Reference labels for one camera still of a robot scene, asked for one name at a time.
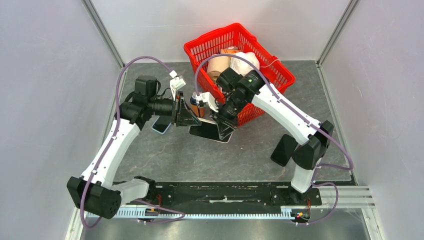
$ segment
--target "red plastic basket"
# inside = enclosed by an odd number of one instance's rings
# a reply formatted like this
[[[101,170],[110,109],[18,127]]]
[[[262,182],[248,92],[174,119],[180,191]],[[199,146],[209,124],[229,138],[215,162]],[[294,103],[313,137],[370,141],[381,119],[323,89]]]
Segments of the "red plastic basket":
[[[241,24],[233,23],[229,26],[222,27],[203,34],[197,39],[184,44],[184,51],[190,58],[193,71],[200,63],[212,56],[219,54],[221,49],[231,46],[236,46],[242,52],[253,52],[259,60],[260,66],[268,66],[277,57],[271,55],[257,41],[256,37],[250,34]],[[203,65],[200,70],[197,81],[200,83],[203,90],[210,92],[216,99],[223,98],[224,95],[218,89],[216,84],[206,74],[208,63]],[[260,71],[275,85],[280,93],[295,82],[295,76],[283,66],[280,61],[275,61],[269,67],[263,67]],[[249,103],[238,114],[239,126],[249,122],[250,120],[264,114],[260,108]]]

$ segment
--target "marble surface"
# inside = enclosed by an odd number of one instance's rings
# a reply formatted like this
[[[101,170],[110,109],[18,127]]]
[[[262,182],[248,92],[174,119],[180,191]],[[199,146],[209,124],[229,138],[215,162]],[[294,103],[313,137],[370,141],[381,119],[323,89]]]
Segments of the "marble surface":
[[[315,63],[283,61],[283,64],[296,77],[295,83],[284,93],[285,97],[313,118],[334,122]],[[190,63],[168,65],[183,75],[187,85],[181,90],[190,95],[195,89]],[[169,86],[171,78],[158,63],[135,63],[128,70],[121,99],[134,90],[139,75],[157,77],[162,90]],[[190,135],[188,127],[172,126],[161,135],[151,129],[156,118],[146,123],[128,148],[116,171],[115,181],[129,181],[138,175],[157,182],[290,181],[293,177],[295,164],[292,160],[281,167],[270,159],[280,138],[288,132],[266,113],[238,128],[229,143]],[[338,140],[337,132],[333,136]],[[334,144],[330,145],[322,162],[347,166],[342,152]],[[318,181],[350,179],[348,172],[332,168],[322,168],[317,174]]]

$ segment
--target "white connector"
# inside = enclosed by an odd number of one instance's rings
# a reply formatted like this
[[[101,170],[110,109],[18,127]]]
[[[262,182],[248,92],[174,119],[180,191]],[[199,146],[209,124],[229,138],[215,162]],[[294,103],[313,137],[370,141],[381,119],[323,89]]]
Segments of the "white connector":
[[[171,89],[172,97],[175,100],[175,96],[178,90],[186,85],[186,81],[184,81],[183,77],[176,76],[171,81],[169,81],[169,88]]]
[[[196,95],[195,98],[198,106],[200,102],[203,102],[205,104],[208,104],[211,110],[215,111],[216,113],[218,112],[218,106],[215,103],[215,98],[210,92],[200,93],[200,95]]]
[[[171,76],[171,78],[174,79],[177,76],[177,72],[175,70],[172,70],[172,72],[170,72],[169,75]]]

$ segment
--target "smartphone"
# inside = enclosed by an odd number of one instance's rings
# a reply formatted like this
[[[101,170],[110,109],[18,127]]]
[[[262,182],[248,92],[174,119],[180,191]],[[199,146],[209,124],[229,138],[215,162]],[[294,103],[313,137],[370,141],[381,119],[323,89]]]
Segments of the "smartphone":
[[[233,133],[228,135],[224,139],[220,139],[220,135],[218,133],[218,126],[214,123],[209,123],[202,121],[200,126],[190,126],[190,129],[188,131],[191,135],[214,140],[220,143],[228,143],[231,139],[231,136]]]
[[[153,125],[151,126],[151,129],[153,129],[153,131],[158,132],[160,134],[165,134],[166,131],[172,125],[171,121],[172,121],[171,116],[159,116],[156,119],[156,121],[154,121]]]

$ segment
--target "toilet paper roll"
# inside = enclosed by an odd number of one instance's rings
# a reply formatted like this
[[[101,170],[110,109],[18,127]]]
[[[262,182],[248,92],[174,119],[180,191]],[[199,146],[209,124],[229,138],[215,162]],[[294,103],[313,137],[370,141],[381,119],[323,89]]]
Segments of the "toilet paper roll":
[[[218,56],[209,60],[206,73],[214,83],[217,82],[220,74],[230,66],[230,59],[227,56]]]

